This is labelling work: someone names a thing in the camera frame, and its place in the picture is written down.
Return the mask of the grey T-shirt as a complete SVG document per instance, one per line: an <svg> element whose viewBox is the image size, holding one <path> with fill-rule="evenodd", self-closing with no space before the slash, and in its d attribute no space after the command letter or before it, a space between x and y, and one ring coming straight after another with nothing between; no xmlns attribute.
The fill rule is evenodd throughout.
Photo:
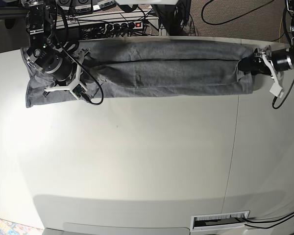
<svg viewBox="0 0 294 235"><path fill-rule="evenodd" d="M238 70L252 54L240 44L207 40L79 42L90 51L82 75L92 98L251 94L254 77Z"/></svg>

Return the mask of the grey table leg column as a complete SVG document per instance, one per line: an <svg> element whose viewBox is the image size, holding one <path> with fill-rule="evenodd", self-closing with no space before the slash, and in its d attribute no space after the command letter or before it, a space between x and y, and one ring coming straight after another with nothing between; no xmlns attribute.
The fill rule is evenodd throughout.
<svg viewBox="0 0 294 235"><path fill-rule="evenodd" d="M161 5L152 4L151 6L159 19L159 36L167 36L168 32L165 27L166 15L162 11Z"/></svg>

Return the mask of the black power strip red switch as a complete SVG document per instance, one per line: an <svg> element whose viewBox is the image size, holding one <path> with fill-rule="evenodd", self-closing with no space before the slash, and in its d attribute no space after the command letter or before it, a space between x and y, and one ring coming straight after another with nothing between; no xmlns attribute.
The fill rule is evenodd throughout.
<svg viewBox="0 0 294 235"><path fill-rule="evenodd" d="M116 32L116 31L142 31L144 29L143 22L121 22L121 23L106 23L105 31Z"/></svg>

